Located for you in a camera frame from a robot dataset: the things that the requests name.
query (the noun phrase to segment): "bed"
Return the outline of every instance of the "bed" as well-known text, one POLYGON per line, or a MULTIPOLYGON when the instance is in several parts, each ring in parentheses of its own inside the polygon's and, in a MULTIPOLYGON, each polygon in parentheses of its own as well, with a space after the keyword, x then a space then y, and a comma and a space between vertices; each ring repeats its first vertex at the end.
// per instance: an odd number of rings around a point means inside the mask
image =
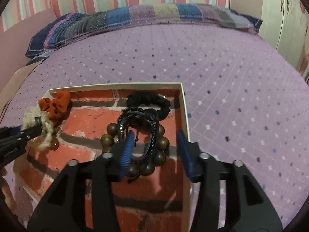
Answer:
MULTIPOLYGON (((26 108, 50 88, 182 82, 191 140, 218 160, 244 161, 286 227, 308 197, 309 89, 253 30, 154 22, 80 36, 61 46, 53 42, 53 53, 26 78, 1 126, 21 124, 26 108)), ((12 164, 7 171, 19 221, 26 225, 36 203, 15 181, 12 164)), ((192 212, 198 191, 194 185, 192 212)))

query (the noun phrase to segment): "shallow box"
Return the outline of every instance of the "shallow box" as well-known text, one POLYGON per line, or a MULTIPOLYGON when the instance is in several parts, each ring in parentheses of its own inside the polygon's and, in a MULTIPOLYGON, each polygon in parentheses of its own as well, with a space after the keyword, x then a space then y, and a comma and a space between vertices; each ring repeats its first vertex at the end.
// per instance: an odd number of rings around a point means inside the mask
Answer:
MULTIPOLYGON (((59 89, 48 90, 44 97, 53 99, 59 89)), ((39 202, 69 160, 90 161, 102 153, 99 139, 109 123, 117 122, 130 93, 135 90, 155 92, 171 101, 171 112, 160 121, 166 130, 164 136, 170 141, 169 156, 151 176, 140 177, 131 184, 126 179, 112 184, 117 217, 122 232, 188 231, 191 184, 176 150, 176 131, 182 129, 189 139, 182 84, 101 84, 61 89, 70 91, 72 108, 57 133, 58 150, 36 152, 27 148, 26 154, 14 163, 14 172, 29 195, 39 202)), ((140 133, 135 152, 146 142, 147 135, 140 133)), ((86 195, 85 206, 86 224, 92 227, 91 194, 86 195)))

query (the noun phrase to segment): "brown bead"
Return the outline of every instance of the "brown bead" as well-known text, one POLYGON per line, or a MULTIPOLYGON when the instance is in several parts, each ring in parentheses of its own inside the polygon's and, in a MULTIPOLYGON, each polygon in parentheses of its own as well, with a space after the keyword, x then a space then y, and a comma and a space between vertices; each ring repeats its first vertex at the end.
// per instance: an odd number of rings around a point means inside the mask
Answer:
POLYGON ((113 137, 118 134, 118 125, 116 123, 110 123, 107 126, 107 133, 112 135, 113 137))
POLYGON ((170 141, 166 137, 159 137, 157 139, 157 148, 161 151, 165 151, 170 146, 170 141))
POLYGON ((52 142, 51 142, 51 146, 49 147, 50 150, 56 151, 59 147, 59 141, 56 138, 56 136, 53 136, 52 142))
POLYGON ((134 178, 139 174, 139 166, 131 163, 127 170, 127 177, 134 178))
POLYGON ((152 157, 153 164, 157 166, 162 166, 166 161, 166 154, 162 151, 156 151, 152 157))
POLYGON ((159 125, 159 136, 163 136, 165 134, 165 128, 162 125, 159 125))
POLYGON ((112 150, 112 147, 104 147, 103 148, 103 153, 110 152, 112 150))
POLYGON ((114 145, 114 138, 109 133, 103 134, 100 141, 103 148, 112 147, 114 145))
POLYGON ((141 172, 141 175, 142 176, 151 175, 155 171, 154 168, 155 168, 154 164, 151 161, 149 161, 146 168, 141 172))

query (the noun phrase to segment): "metal handle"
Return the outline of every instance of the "metal handle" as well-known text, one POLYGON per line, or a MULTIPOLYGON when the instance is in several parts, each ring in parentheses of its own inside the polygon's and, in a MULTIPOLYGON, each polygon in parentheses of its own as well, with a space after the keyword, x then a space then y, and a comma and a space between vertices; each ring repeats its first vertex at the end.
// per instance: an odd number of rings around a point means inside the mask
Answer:
POLYGON ((286 8, 287 8, 287 13, 286 14, 288 14, 289 13, 289 0, 286 0, 286 8))
POLYGON ((280 9, 280 12, 282 12, 283 5, 284 5, 284 0, 281 0, 281 9, 280 9))

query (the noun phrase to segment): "white knitted scrunchie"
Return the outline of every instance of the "white knitted scrunchie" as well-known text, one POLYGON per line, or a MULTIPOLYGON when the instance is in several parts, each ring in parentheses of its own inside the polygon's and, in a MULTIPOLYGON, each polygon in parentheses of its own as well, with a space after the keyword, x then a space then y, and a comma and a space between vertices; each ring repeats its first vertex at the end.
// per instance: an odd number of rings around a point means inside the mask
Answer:
POLYGON ((48 112, 40 111, 37 107, 29 107, 23 118, 22 130, 35 126, 35 117, 41 117, 43 130, 40 138, 37 138, 35 142, 28 141, 28 145, 40 151, 50 147, 53 139, 54 125, 48 115, 48 112))

